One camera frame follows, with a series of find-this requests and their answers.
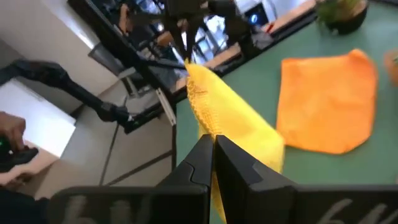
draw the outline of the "wall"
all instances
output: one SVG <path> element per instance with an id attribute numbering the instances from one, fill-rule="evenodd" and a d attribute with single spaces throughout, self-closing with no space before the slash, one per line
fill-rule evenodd
<path id="1" fill-rule="evenodd" d="M 111 72 L 87 56 L 92 46 L 82 41 L 42 0 L 2 1 L 0 39 L 25 58 L 59 63 L 73 80 L 95 95 L 117 81 Z M 60 90 L 29 81 L 25 84 L 67 113 L 81 105 Z"/>

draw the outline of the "yellow cloth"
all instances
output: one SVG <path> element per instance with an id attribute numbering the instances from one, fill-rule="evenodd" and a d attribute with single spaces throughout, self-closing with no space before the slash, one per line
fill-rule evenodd
<path id="1" fill-rule="evenodd" d="M 224 135 L 250 155 L 281 172 L 284 140 L 238 94 L 216 74 L 204 66 L 185 64 L 188 71 L 187 92 L 200 133 Z M 221 219 L 225 220 L 223 204 L 215 172 L 211 196 Z"/>

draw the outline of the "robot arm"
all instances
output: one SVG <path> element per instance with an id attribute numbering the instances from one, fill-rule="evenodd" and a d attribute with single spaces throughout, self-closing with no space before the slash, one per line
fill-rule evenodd
<path id="1" fill-rule="evenodd" d="M 124 127 L 126 133 L 132 131 L 132 126 L 138 128 L 145 123 L 141 119 L 137 121 L 137 116 L 129 114 L 126 107 L 104 102 L 85 90 L 75 83 L 68 72 L 57 63 L 20 59 L 1 69 L 1 73 L 11 77 L 21 76 L 61 89 L 95 110 L 102 121 L 116 121 Z"/>

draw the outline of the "table surface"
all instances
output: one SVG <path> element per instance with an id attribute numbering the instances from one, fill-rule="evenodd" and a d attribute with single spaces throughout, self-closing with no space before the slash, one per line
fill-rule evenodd
<path id="1" fill-rule="evenodd" d="M 305 2 L 286 17 L 292 19 L 312 6 L 313 1 Z M 398 47 L 397 12 L 398 8 L 370 2 L 364 24 L 347 36 L 333 36 L 313 22 L 223 78 L 227 85 L 275 127 L 282 59 L 341 55 L 357 48 L 377 63 L 377 112 L 371 137 L 352 152 L 339 156 L 286 146 L 283 174 L 289 179 L 300 184 L 396 182 L 398 88 L 393 87 L 389 80 L 383 66 L 383 55 Z M 185 99 L 177 104 L 177 164 L 185 158 L 197 139 L 198 125 Z M 212 209 L 211 223 L 219 222 Z"/>

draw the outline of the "person's hand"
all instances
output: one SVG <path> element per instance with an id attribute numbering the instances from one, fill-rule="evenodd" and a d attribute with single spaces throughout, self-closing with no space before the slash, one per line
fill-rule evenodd
<path id="1" fill-rule="evenodd" d="M 24 148 L 22 135 L 25 128 L 26 122 L 24 118 L 0 111 L 0 136 L 8 138 L 12 149 L 22 150 Z"/>
<path id="2" fill-rule="evenodd" d="M 132 31 L 132 21 L 128 17 L 129 7 L 127 4 L 122 4 L 120 8 L 119 28 L 124 35 L 129 35 L 128 32 Z"/>

